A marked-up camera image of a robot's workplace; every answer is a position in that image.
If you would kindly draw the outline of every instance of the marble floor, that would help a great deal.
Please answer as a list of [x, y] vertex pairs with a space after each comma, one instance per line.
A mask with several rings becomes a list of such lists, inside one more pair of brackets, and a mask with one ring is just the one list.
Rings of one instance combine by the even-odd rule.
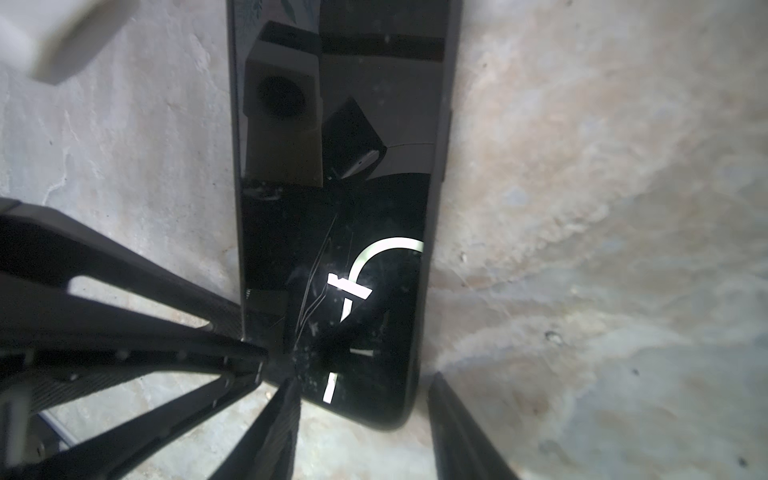
[[[235, 300], [224, 17], [142, 2], [56, 88], [0, 69], [0, 195]], [[465, 0], [422, 376], [522, 478], [768, 476], [765, 25], [763, 0]], [[54, 414], [85, 439], [201, 381]], [[206, 478], [270, 391], [130, 477]], [[423, 398], [394, 432], [302, 415], [294, 478], [435, 477]]]

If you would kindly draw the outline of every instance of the cracked screen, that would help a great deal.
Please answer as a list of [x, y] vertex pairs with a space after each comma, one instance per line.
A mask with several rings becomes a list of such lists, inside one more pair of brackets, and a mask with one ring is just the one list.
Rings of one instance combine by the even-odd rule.
[[267, 380], [376, 427], [415, 395], [448, 21], [448, 0], [230, 3], [246, 338]]

